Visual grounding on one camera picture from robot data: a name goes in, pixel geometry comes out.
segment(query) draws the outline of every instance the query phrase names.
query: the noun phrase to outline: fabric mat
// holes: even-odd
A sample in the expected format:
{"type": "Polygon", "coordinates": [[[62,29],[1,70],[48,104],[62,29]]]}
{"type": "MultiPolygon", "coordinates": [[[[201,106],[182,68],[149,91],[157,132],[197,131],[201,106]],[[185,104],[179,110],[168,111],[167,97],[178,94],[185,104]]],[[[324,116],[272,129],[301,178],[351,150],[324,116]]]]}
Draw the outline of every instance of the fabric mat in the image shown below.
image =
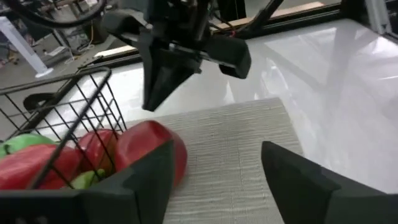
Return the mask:
{"type": "Polygon", "coordinates": [[[302,150],[279,99],[155,120],[178,133],[188,150],[187,173],[164,223],[283,223],[262,169],[261,143],[302,150]]]}

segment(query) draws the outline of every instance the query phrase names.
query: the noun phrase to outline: white table surface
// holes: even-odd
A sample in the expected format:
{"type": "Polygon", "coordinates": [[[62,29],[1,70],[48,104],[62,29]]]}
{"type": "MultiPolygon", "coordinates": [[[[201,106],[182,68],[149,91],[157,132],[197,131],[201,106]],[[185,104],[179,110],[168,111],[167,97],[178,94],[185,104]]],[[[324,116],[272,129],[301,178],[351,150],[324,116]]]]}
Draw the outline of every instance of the white table surface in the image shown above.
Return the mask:
{"type": "MultiPolygon", "coordinates": [[[[222,75],[215,64],[204,62],[202,74],[181,85],[155,113],[141,109],[142,64],[114,69],[109,84],[124,119],[279,97],[305,157],[381,191],[398,192],[396,44],[349,20],[248,44],[252,68],[246,80],[222,75]]],[[[85,93],[92,91],[88,80],[81,83],[85,93]]],[[[73,90],[64,101],[79,95],[73,90]]],[[[70,109],[60,111],[73,119],[70,109]]],[[[60,121],[54,113],[47,118],[60,121]]]]}

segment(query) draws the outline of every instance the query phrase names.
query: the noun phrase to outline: green vegetable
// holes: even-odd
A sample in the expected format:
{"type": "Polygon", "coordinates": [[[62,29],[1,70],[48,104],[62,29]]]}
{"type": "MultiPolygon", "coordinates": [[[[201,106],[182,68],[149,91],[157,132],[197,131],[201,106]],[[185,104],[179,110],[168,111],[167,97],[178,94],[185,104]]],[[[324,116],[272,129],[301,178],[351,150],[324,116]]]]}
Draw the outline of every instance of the green vegetable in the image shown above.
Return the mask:
{"type": "Polygon", "coordinates": [[[21,134],[9,139],[0,145],[0,158],[7,154],[38,144],[55,144],[55,142],[39,134],[21,134]]]}
{"type": "MultiPolygon", "coordinates": [[[[99,169],[97,170],[98,175],[101,177],[101,179],[105,178],[105,170],[99,169]]],[[[98,183],[100,180],[98,180],[97,175],[95,175],[94,171],[88,171],[80,174],[78,177],[76,177],[72,182],[71,185],[74,189],[87,189],[91,185],[98,183]]]]}

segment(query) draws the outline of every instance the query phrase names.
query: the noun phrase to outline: black cable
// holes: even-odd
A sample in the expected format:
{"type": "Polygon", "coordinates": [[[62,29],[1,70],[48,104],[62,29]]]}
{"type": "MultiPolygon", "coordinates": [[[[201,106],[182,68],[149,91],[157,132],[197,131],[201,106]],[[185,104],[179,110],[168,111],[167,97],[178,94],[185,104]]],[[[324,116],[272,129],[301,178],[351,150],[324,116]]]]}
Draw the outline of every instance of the black cable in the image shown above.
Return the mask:
{"type": "Polygon", "coordinates": [[[106,0],[99,0],[98,3],[94,6],[93,10],[86,15],[82,15],[79,19],[75,21],[54,21],[51,19],[47,19],[45,17],[39,16],[34,12],[30,11],[28,8],[23,6],[18,0],[2,0],[4,3],[10,7],[14,12],[16,12],[21,17],[30,20],[40,26],[55,28],[55,29],[65,29],[83,25],[94,18],[100,16],[100,14],[104,11],[106,6],[106,0]]]}

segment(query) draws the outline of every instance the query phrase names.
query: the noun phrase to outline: red pepper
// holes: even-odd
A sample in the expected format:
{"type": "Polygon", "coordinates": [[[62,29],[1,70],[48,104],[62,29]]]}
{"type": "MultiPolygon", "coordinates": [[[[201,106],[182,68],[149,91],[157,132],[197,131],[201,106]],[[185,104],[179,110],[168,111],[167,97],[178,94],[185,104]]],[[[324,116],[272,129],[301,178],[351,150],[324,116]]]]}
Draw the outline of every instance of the red pepper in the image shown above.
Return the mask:
{"type": "Polygon", "coordinates": [[[177,186],[187,165],[187,149],[178,134],[156,121],[141,122],[120,136],[115,152],[116,170],[123,170],[169,140],[174,140],[174,187],[177,186]]]}
{"type": "MultiPolygon", "coordinates": [[[[110,129],[101,129],[96,132],[98,133],[99,138],[95,132],[87,133],[79,140],[79,146],[85,151],[87,158],[96,170],[104,169],[106,175],[110,175],[114,170],[105,149],[114,161],[114,148],[116,147],[116,135],[118,134],[115,134],[113,130],[110,129]]],[[[81,170],[86,172],[93,170],[93,168],[86,159],[83,159],[81,170]]]]}
{"type": "MultiPolygon", "coordinates": [[[[0,160],[0,189],[26,189],[32,179],[50,159],[57,148],[54,144],[28,146],[0,160]]],[[[80,152],[65,147],[53,166],[67,179],[73,180],[80,173],[80,152]]],[[[48,172],[40,189],[59,189],[66,183],[53,170],[48,172]]]]}

